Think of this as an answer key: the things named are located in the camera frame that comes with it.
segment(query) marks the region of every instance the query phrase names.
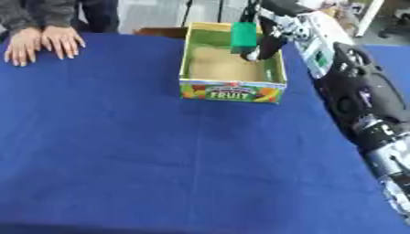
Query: green object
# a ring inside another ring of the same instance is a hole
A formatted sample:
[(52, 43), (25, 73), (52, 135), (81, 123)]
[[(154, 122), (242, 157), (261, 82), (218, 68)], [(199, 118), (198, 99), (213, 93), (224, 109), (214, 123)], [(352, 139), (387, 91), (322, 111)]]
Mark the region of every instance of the green object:
[(256, 40), (255, 23), (233, 23), (231, 28), (231, 47), (233, 49), (256, 47)]
[(320, 67), (324, 67), (328, 62), (326, 61), (325, 56), (323, 56), (323, 53), (321, 51), (318, 52), (316, 55), (316, 62)]

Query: blue table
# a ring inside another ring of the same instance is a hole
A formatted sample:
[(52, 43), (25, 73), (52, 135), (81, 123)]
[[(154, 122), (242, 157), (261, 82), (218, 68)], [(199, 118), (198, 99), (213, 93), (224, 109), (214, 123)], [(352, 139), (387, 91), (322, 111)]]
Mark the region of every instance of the blue table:
[[(178, 97), (183, 42), (86, 35), (0, 63), (0, 221), (200, 233), (405, 234), (293, 47), (280, 105)], [(369, 47), (404, 93), (410, 48)]]

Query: metal robot arm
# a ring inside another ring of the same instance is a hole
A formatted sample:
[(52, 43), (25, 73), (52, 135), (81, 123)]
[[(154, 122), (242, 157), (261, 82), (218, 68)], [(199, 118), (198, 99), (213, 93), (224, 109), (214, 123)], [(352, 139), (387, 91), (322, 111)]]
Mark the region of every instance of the metal robot arm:
[(383, 69), (335, 19), (295, 0), (251, 1), (243, 18), (255, 16), (264, 37), (242, 57), (269, 59), (294, 42), (334, 122), (410, 223), (410, 114)]

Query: cardboard box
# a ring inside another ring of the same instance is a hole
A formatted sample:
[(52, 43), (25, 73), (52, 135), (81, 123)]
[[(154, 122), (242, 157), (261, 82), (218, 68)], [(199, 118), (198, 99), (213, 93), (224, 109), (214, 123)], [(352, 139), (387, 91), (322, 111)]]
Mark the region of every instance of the cardboard box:
[(232, 54), (230, 44), (230, 24), (189, 27), (179, 73), (181, 97), (279, 103), (287, 85), (282, 52), (266, 61), (248, 62)]

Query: box label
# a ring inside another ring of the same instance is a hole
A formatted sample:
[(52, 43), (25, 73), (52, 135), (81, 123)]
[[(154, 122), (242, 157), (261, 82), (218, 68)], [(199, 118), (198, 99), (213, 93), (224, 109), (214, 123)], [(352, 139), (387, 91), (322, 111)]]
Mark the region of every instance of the box label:
[(182, 84), (181, 96), (187, 99), (220, 101), (279, 102), (282, 91), (266, 87)]

